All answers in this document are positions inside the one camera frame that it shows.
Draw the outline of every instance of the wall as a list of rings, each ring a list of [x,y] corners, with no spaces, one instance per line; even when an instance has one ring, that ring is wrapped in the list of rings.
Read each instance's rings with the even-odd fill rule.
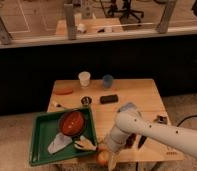
[[[0,49],[0,115],[46,111],[56,79],[154,78],[162,96],[197,91],[197,35]]]

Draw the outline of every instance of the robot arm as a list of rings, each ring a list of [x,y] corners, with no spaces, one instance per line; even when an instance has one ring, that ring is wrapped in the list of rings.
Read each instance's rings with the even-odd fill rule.
[[[197,158],[197,131],[143,120],[137,108],[119,112],[105,137],[110,151],[119,152],[132,134],[141,134]]]

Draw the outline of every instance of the wooden table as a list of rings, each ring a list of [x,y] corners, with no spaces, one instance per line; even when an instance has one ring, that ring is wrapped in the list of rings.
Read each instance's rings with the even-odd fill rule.
[[[101,80],[91,80],[89,87],[84,89],[80,86],[78,80],[59,80],[55,82],[53,90],[68,87],[74,90],[72,94],[55,95],[52,93],[48,112],[61,110],[54,107],[52,101],[56,101],[67,108],[77,108],[82,105],[80,101],[82,97],[90,96],[92,98],[91,108],[98,138],[104,138],[110,131],[114,124],[117,110],[127,102],[134,103],[142,113],[142,117],[146,120],[153,121],[157,115],[168,116],[155,82],[152,79],[115,79],[113,86],[108,90],[102,87]],[[117,94],[119,102],[105,105],[100,104],[100,96],[110,94]],[[156,162],[183,159],[183,153],[149,138],[142,148],[138,150],[137,142],[139,137],[138,135],[132,149],[120,152],[118,162]],[[95,161],[92,157],[80,157],[63,162]]]
[[[75,19],[76,26],[78,26],[80,23],[86,26],[86,34],[97,34],[98,30],[101,30],[106,26],[111,26],[113,28],[113,32],[123,32],[123,28],[118,18]],[[56,35],[67,35],[66,20],[58,21]]]

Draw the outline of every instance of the office chair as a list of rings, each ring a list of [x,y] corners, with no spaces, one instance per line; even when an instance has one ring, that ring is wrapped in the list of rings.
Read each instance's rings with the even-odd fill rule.
[[[144,12],[131,9],[132,0],[123,0],[123,1],[124,3],[123,3],[122,10],[118,10],[118,7],[116,5],[116,0],[111,0],[111,6],[110,6],[110,9],[108,10],[108,15],[110,17],[114,17],[114,13],[122,13],[122,16],[120,17],[120,19],[122,19],[123,17],[128,18],[130,15],[132,15],[138,20],[138,23],[141,23],[140,17],[141,18],[144,17]]]

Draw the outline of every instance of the blue cup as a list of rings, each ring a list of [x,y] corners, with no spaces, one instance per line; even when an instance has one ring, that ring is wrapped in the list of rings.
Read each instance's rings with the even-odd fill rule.
[[[102,77],[102,80],[104,88],[108,89],[112,86],[114,78],[112,75],[107,74]]]

